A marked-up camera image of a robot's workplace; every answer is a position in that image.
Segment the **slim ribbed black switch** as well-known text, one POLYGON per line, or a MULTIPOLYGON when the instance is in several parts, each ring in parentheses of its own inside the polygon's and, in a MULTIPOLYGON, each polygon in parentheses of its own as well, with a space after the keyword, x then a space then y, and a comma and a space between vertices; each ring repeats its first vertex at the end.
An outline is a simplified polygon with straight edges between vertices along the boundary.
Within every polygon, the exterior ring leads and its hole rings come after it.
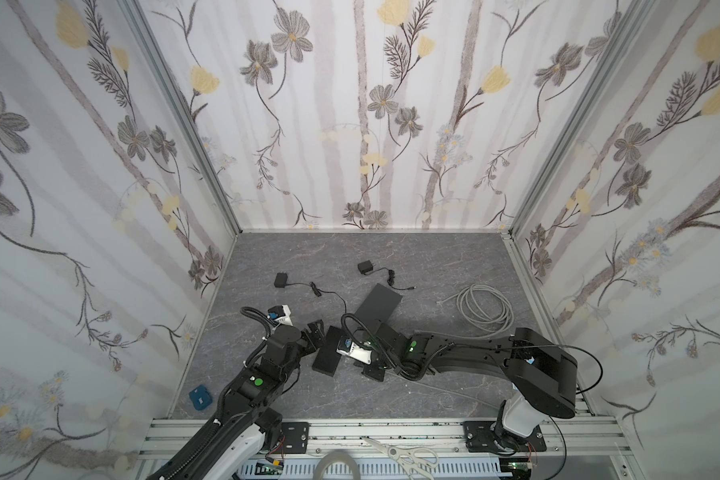
POLYGON ((314 362, 311 366, 312 370, 333 377, 342 359, 342 355, 337 352, 337 347, 343 337, 343 330, 330 326, 323 345, 317 351, 314 362))

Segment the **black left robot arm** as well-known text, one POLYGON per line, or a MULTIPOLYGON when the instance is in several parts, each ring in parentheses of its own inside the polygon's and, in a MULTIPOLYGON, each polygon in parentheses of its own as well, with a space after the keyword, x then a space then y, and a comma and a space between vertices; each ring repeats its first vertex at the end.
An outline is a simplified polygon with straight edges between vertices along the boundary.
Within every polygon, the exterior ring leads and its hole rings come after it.
POLYGON ((285 305, 268 313, 240 310, 264 327, 262 342, 217 396, 211 417, 151 479, 232 479, 252 456, 278 444, 282 415, 272 404, 300 373, 301 360, 326 340, 321 320, 299 329, 286 320, 288 312, 285 305))

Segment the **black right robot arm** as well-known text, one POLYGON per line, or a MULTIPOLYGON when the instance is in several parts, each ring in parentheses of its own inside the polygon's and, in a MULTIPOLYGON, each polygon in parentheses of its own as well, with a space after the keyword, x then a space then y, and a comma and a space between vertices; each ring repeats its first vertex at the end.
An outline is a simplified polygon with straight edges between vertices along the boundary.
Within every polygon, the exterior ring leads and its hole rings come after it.
POLYGON ((370 365, 410 382, 427 375, 470 373, 503 377, 515 388, 494 422, 498 438, 526 440, 545 419, 571 419, 578 362, 570 345, 555 344, 530 328, 500 338, 461 338, 438 333, 406 337, 383 323, 370 326, 351 313, 341 326, 354 346, 370 353, 370 365))

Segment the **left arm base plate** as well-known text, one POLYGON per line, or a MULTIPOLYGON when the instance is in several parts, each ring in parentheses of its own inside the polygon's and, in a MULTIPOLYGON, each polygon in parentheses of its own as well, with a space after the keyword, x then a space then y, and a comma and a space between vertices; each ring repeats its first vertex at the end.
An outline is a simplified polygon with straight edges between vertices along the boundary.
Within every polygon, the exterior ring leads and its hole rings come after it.
POLYGON ((275 427, 265 441, 268 454, 305 454, 310 438, 309 422, 283 422, 275 427))

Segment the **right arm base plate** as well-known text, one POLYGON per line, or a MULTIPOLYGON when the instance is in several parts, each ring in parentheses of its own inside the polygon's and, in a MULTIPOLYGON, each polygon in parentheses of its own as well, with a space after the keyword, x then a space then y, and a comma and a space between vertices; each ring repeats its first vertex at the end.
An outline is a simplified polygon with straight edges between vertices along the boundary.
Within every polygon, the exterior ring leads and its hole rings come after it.
POLYGON ((539 425, 529 437, 520 438, 504 431, 499 433, 496 424, 496 421, 465 421, 462 427, 467 450, 470 453, 491 453, 502 457, 547 451, 539 425))

